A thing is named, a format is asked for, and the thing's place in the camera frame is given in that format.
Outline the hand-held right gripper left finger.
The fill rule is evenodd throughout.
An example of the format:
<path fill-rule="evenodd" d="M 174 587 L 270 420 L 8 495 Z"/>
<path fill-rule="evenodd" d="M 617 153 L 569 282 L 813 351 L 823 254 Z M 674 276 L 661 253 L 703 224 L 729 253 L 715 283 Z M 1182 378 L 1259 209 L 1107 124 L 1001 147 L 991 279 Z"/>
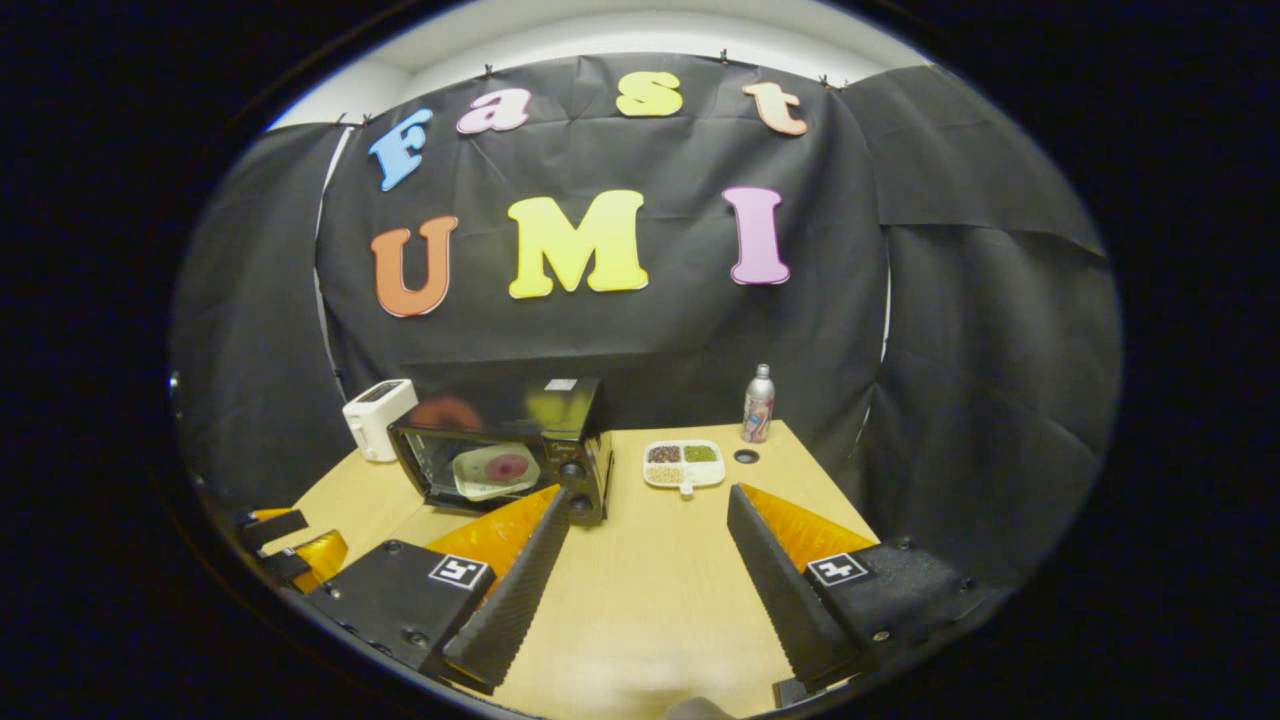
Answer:
<path fill-rule="evenodd" d="M 567 489 L 538 491 L 428 546 L 388 539 L 305 598 L 406 667 L 492 694 L 529 633 L 570 515 Z"/>

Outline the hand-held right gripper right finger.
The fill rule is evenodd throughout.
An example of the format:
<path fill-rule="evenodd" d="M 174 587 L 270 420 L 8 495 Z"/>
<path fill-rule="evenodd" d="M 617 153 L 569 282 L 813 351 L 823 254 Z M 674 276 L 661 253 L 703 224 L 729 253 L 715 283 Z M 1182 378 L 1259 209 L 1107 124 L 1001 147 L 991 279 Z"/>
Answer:
<path fill-rule="evenodd" d="M 748 484 L 730 492 L 727 528 L 806 694 L 882 685 L 977 629 L 1011 594 L 906 537 L 874 543 Z"/>

